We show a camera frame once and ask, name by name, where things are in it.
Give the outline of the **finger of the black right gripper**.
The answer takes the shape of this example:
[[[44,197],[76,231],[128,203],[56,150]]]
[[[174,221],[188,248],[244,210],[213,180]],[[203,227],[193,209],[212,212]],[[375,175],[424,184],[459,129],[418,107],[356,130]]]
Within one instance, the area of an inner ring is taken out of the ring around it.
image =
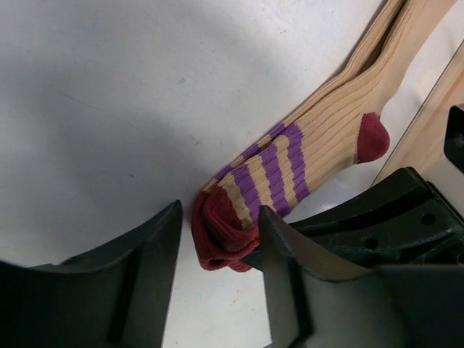
[[[324,281],[378,268],[409,277],[462,281],[463,216],[413,168],[312,217],[272,218],[267,236],[285,258]]]

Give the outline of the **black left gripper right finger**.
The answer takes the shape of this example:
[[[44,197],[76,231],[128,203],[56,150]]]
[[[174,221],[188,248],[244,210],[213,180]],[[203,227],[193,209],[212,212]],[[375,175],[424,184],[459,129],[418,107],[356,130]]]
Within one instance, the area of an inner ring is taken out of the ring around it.
[[[368,269],[316,244],[269,207],[259,213],[274,347],[461,347],[463,269]]]

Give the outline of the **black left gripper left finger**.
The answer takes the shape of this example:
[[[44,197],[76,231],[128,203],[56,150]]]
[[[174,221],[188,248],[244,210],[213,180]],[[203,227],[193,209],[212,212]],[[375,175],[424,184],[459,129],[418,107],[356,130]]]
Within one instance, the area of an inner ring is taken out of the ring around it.
[[[1,263],[3,347],[161,347],[180,202],[58,265]]]

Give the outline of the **tan sock with purple stripes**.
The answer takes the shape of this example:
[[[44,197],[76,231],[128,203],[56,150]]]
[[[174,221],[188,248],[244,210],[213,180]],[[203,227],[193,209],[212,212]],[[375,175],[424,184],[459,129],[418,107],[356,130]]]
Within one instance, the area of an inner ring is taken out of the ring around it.
[[[381,112],[452,1],[387,1],[340,72],[225,166],[191,213],[200,266],[248,271],[261,206],[286,217],[335,174],[385,155]]]

